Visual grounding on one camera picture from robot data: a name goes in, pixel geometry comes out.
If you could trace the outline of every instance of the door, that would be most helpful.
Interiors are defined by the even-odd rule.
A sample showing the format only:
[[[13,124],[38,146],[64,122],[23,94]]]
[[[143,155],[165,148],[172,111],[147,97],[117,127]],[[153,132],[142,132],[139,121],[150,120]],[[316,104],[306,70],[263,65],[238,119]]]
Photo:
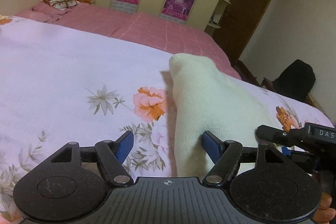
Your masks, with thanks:
[[[254,30],[258,26],[270,0],[230,0],[219,22],[221,29],[212,35],[234,65]]]

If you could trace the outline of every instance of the finger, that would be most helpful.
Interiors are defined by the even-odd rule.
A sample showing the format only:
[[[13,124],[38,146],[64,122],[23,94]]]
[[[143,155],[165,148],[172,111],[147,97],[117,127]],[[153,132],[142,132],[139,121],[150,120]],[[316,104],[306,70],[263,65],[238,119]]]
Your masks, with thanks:
[[[332,203],[333,199],[331,198],[330,195],[328,195],[327,193],[322,193],[321,196],[321,203],[319,208],[320,209],[327,209],[330,207],[331,203]]]
[[[333,208],[317,209],[313,220],[316,222],[328,222],[335,217],[336,211]]]

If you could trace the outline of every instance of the corner shelf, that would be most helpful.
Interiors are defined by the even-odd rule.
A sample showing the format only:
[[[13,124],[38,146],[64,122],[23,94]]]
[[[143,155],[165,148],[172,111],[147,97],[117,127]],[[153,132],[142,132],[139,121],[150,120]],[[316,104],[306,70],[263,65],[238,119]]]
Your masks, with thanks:
[[[221,28],[221,26],[218,26],[218,25],[213,24],[211,22],[208,23],[208,26],[214,27],[215,29],[220,29]]]
[[[229,2],[228,0],[224,0],[225,2],[227,2],[227,3],[229,3],[229,4],[231,4],[231,2]]]

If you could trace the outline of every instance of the white wall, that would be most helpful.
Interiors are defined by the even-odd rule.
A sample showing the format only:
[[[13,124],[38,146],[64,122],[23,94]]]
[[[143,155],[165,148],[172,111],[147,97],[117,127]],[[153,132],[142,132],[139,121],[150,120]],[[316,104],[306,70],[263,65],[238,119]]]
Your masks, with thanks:
[[[336,0],[272,0],[240,60],[259,82],[294,60],[316,75],[312,95],[336,122]]]

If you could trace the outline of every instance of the silver screw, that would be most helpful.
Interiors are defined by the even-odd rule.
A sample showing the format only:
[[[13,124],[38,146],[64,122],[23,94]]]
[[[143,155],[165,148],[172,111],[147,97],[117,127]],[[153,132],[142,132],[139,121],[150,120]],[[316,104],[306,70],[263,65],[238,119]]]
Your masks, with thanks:
[[[206,181],[212,184],[217,184],[220,183],[222,181],[222,178],[220,176],[217,175],[212,175],[212,176],[207,176],[206,177]]]
[[[119,184],[125,184],[125,183],[129,182],[130,180],[131,179],[128,176],[124,176],[124,175],[116,176],[114,178],[114,181],[116,183],[119,183]]]

